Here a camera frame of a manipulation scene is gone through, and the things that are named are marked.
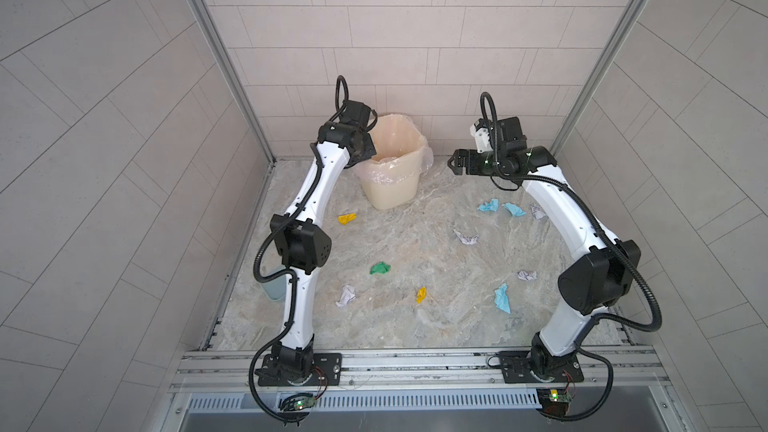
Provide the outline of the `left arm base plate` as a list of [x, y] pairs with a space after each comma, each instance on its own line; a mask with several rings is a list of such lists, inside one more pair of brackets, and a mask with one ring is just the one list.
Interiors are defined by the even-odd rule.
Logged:
[[255, 368], [260, 387], [337, 386], [343, 355], [341, 353], [301, 354], [289, 349], [287, 354], [267, 354]]

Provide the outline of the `light blue paper scrap front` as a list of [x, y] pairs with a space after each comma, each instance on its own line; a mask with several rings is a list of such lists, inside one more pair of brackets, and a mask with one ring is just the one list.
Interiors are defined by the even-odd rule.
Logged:
[[494, 304], [498, 310], [510, 315], [511, 306], [510, 306], [509, 297], [507, 295], [507, 290], [508, 290], [508, 284], [502, 283], [494, 291]]

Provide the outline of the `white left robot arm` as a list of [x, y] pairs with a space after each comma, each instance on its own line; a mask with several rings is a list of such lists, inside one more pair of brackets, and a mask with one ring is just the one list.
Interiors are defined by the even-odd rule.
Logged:
[[341, 173], [372, 158], [376, 149], [370, 132], [378, 122], [375, 110], [349, 98], [346, 79], [336, 79], [335, 113], [310, 144], [314, 156], [293, 202], [270, 220], [270, 232], [259, 247], [254, 279], [267, 284], [284, 279], [283, 325], [266, 345], [264, 375], [303, 382], [313, 370], [313, 306], [317, 273], [328, 261], [332, 239], [322, 229], [325, 209]]

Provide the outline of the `pale green dustpan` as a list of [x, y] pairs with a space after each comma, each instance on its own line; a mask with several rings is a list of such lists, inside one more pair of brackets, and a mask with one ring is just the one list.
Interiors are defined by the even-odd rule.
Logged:
[[261, 286], [267, 297], [273, 302], [281, 302], [285, 299], [287, 289], [286, 275], [283, 273], [284, 267], [278, 266], [275, 270], [267, 273], [267, 276], [276, 275], [269, 281], [263, 281]]

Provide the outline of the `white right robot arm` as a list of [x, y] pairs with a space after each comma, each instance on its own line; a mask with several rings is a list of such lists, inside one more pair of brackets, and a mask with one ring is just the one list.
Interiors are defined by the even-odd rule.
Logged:
[[[584, 339], [602, 321], [642, 332], [658, 331], [661, 308], [638, 270], [639, 247], [603, 226], [567, 183], [554, 156], [542, 146], [528, 146], [519, 119], [499, 118], [490, 93], [481, 94], [480, 110], [480, 119], [470, 129], [475, 149], [456, 150], [449, 168], [456, 175], [499, 178], [523, 188], [555, 225], [573, 258], [558, 277], [558, 306], [532, 340], [528, 361], [533, 376], [544, 381], [562, 375], [580, 353]], [[633, 285], [650, 307], [647, 323], [609, 310]]]

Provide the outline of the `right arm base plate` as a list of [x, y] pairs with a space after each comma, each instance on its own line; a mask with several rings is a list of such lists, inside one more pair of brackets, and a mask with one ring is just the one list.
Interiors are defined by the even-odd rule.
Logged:
[[577, 354], [551, 356], [546, 349], [501, 351], [498, 368], [506, 384], [581, 383], [584, 375]]

